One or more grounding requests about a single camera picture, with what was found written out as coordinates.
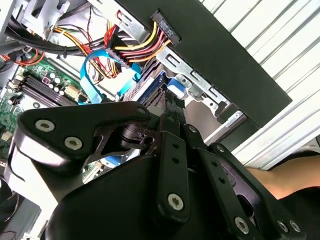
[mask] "black panel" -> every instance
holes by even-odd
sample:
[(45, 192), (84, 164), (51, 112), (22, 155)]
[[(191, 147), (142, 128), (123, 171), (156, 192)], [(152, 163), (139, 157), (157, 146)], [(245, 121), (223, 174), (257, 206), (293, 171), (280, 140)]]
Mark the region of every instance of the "black panel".
[(150, 30), (150, 17), (160, 9), (182, 40), (173, 50), (259, 127), (291, 102), (200, 1), (116, 1)]
[(250, 119), (246, 119), (231, 132), (228, 132), (227, 136), (223, 136), (218, 142), (232, 152), (258, 130), (259, 127), (257, 125), (255, 125)]

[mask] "capacitor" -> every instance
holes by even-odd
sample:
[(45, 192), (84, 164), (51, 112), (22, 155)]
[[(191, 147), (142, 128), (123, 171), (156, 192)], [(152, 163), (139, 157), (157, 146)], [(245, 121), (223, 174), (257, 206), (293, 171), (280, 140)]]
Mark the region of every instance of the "capacitor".
[(54, 79), (54, 82), (55, 82), (56, 84), (59, 84), (59, 83), (61, 83), (61, 79), (58, 78), (58, 77), (56, 77), (56, 78)]
[(50, 77), (51, 79), (55, 79), (56, 75), (52, 72), (52, 73), (50, 73), (49, 77)]
[(61, 89), (61, 86), (57, 85), (57, 86), (54, 87), (53, 90), (58, 93), (60, 91), (60, 89)]

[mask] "human arm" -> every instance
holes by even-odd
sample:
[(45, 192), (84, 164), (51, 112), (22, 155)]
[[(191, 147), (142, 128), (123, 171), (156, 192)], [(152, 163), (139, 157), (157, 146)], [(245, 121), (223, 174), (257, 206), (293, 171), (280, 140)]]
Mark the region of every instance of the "human arm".
[(270, 171), (248, 170), (277, 199), (301, 189), (320, 187), (320, 155), (295, 158)]

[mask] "circuit board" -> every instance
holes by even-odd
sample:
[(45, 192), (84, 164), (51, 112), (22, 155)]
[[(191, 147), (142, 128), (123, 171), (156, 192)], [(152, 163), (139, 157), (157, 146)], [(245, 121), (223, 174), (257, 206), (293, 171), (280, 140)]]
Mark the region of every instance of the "circuit board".
[[(8, 158), (12, 135), (16, 129), (19, 114), (29, 109), (77, 105), (78, 96), (80, 94), (85, 95), (82, 93), (82, 88), (78, 81), (53, 67), (47, 62), (46, 58), (37, 65), (19, 67), (14, 78), (19, 76), (24, 79), (30, 75), (33, 76), (33, 79), (31, 79), (33, 82), (30, 83), (32, 85), (30, 85), (29, 91), (23, 91), (26, 88), (19, 87), (17, 82), (15, 85), (9, 85), (8, 88), (4, 88), (1, 91), (0, 161), (6, 161)], [(59, 86), (61, 91), (50, 89), (50, 84), (54, 84), (55, 87)], [(42, 94), (42, 97), (39, 99), (34, 98), (38, 94)], [(10, 102), (13, 97), (17, 98), (18, 103), (12, 104)], [(49, 100), (39, 101), (44, 97), (48, 97)], [(58, 104), (47, 104), (50, 103), (50, 100), (58, 101)]]
[(62, 87), (72, 84), (77, 89), (81, 90), (80, 83), (73, 80), (71, 77), (67, 76), (61, 71), (56, 70), (53, 66), (51, 66), (44, 58), (40, 63), (37, 65), (26, 66), (24, 69), (30, 73), (32, 73), (35, 77), (43, 80), (44, 78), (49, 78), (50, 75), (54, 76), (51, 77), (53, 80), (59, 80)]
[[(9, 99), (14, 95), (14, 93), (9, 93), (5, 91), (1, 101), (0, 101), (0, 127), (1, 135), (3, 133), (9, 132), (14, 133), (16, 129), (17, 119), (19, 114), (22, 112), (20, 107), (12, 106), (9, 104)], [(6, 160), (9, 153), (9, 148), (11, 144), (11, 139), (7, 141), (0, 139), (0, 160)]]

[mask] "ram slot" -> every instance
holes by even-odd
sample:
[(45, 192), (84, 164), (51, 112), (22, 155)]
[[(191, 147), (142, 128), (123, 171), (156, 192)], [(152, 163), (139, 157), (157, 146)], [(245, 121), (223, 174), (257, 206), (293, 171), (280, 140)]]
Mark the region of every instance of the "ram slot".
[(48, 88), (48, 86), (44, 85), (42, 82), (38, 81), (33, 76), (25, 77), (22, 87), (27, 86), (30, 89), (33, 89), (40, 95), (45, 98), (51, 100), (51, 102), (55, 103), (57, 106), (74, 106), (77, 105), (74, 101), (68, 99), (65, 96), (59, 95), (59, 93), (54, 90)]

